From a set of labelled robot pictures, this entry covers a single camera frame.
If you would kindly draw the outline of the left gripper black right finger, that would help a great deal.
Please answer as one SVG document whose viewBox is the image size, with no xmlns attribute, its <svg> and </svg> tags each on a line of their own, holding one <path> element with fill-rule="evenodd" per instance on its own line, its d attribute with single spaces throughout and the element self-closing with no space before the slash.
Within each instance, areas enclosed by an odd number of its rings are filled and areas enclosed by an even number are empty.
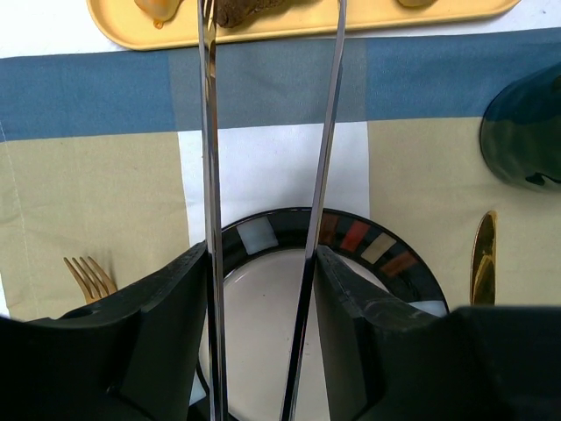
<svg viewBox="0 0 561 421">
<path fill-rule="evenodd" d="M 317 250 L 316 311 L 334 420 L 557 420 L 560 310 L 413 307 Z"/>
</svg>

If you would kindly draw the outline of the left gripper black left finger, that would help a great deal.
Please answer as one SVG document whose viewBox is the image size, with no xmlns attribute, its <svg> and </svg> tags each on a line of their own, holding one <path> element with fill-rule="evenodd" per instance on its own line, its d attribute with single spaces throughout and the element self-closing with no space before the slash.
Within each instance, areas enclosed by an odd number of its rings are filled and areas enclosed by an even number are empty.
<svg viewBox="0 0 561 421">
<path fill-rule="evenodd" d="M 4 420 L 184 420 L 206 311 L 206 246 L 64 316 L 1 321 Z"/>
</svg>

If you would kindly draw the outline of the steel tongs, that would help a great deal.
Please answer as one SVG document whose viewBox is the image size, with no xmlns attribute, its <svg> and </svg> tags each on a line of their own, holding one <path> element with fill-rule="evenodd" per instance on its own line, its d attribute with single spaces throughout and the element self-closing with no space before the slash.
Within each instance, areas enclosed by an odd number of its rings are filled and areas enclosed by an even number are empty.
<svg viewBox="0 0 561 421">
<path fill-rule="evenodd" d="M 229 410 L 224 323 L 224 263 L 218 157 L 216 14 L 217 5 L 214 1 L 200 1 L 198 3 L 197 17 L 201 73 L 204 223 L 207 247 L 210 418 L 212 420 L 225 420 L 229 416 Z M 323 216 L 323 204 L 336 125 L 344 53 L 346 16 L 347 2 L 341 1 L 338 6 L 337 34 L 330 71 L 326 115 L 323 123 L 319 162 L 305 246 L 302 282 L 295 316 L 295 328 L 288 364 L 286 387 L 280 411 L 281 420 L 293 420 L 296 413 L 309 306 L 316 271 L 316 249 Z"/>
</svg>

